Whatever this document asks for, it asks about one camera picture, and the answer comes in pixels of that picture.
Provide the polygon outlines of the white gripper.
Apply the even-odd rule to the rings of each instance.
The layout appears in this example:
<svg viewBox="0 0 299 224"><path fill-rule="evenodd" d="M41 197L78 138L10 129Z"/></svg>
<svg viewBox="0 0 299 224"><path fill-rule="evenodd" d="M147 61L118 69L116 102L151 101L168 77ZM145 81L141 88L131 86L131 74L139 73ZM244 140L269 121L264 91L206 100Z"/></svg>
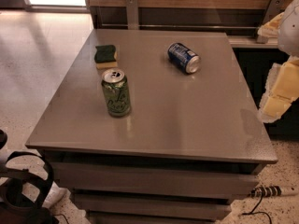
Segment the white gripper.
<svg viewBox="0 0 299 224"><path fill-rule="evenodd" d="M276 39L278 48L290 56L299 56L299 0L293 0L272 20L257 31L257 42L266 44ZM265 83L265 93L259 104L263 123L280 119L299 98L299 58L290 57L284 64L273 63Z"/></svg>

